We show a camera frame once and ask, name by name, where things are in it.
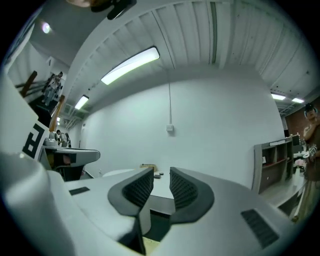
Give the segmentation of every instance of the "wooden beam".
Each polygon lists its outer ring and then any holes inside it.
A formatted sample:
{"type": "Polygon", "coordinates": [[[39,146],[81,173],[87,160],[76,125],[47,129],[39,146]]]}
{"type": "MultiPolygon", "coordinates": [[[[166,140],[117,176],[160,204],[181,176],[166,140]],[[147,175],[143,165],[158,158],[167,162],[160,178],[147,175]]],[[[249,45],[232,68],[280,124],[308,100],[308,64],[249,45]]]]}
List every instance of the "wooden beam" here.
{"type": "Polygon", "coordinates": [[[51,118],[50,127],[49,127],[50,132],[54,132],[56,130],[57,117],[59,116],[59,113],[60,113],[60,110],[61,110],[61,107],[62,107],[64,101],[65,101],[65,96],[61,95],[59,102],[58,102],[58,107],[56,108],[56,111],[54,112],[54,114],[51,118]]]}
{"type": "Polygon", "coordinates": [[[21,90],[21,92],[20,92],[20,93],[21,93],[21,96],[22,96],[23,98],[26,97],[27,92],[29,91],[29,88],[30,88],[30,86],[32,85],[32,83],[34,82],[37,74],[38,74],[37,71],[33,71],[32,74],[30,75],[30,77],[28,78],[28,80],[26,81],[24,87],[22,88],[22,90],[21,90]]]}

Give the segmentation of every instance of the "gray bookshelf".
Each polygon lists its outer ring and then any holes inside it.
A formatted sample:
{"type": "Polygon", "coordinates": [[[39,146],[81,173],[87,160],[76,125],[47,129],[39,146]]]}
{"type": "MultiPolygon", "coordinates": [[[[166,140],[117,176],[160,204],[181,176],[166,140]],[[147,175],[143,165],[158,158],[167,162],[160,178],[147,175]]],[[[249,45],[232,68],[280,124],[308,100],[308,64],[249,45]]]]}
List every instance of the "gray bookshelf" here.
{"type": "Polygon", "coordinates": [[[303,175],[293,174],[293,166],[291,137],[254,146],[252,190],[288,216],[293,214],[306,183],[303,175]]]}

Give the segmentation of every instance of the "brown object on table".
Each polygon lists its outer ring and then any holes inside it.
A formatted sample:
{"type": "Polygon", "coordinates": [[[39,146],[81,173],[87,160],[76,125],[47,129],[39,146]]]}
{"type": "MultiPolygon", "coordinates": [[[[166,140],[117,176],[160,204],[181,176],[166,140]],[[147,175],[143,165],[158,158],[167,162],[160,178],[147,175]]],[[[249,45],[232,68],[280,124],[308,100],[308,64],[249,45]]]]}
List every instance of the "brown object on table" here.
{"type": "Polygon", "coordinates": [[[151,163],[143,163],[140,165],[140,168],[153,168],[153,172],[155,173],[158,169],[157,166],[155,164],[151,164],[151,163]]]}

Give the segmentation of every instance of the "ceiling light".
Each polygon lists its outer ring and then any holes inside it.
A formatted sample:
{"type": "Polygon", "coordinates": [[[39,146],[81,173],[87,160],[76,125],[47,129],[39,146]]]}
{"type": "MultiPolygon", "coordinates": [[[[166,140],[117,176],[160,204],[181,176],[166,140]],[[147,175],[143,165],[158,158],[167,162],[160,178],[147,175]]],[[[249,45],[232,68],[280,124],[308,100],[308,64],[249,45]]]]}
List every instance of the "ceiling light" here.
{"type": "Polygon", "coordinates": [[[134,70],[148,62],[155,61],[159,58],[160,55],[157,48],[149,48],[122,62],[120,65],[107,73],[103,78],[101,78],[101,81],[106,85],[110,85],[114,80],[130,72],[131,70],[134,70]]]}
{"type": "Polygon", "coordinates": [[[300,99],[300,98],[294,98],[292,101],[296,102],[296,103],[303,103],[304,102],[304,100],[300,99]]]}
{"type": "Polygon", "coordinates": [[[76,110],[81,109],[81,108],[83,107],[83,105],[86,104],[86,102],[87,102],[88,100],[89,100],[89,97],[83,95],[83,96],[81,97],[81,99],[79,99],[78,103],[75,105],[74,108],[75,108],[76,110]]]}
{"type": "Polygon", "coordinates": [[[273,93],[271,93],[271,95],[272,95],[272,98],[274,98],[275,100],[283,101],[283,100],[286,98],[286,96],[279,95],[279,94],[273,94],[273,93]]]}
{"type": "Polygon", "coordinates": [[[50,25],[48,23],[43,23],[42,24],[42,31],[46,34],[48,34],[50,32],[50,25]]]}

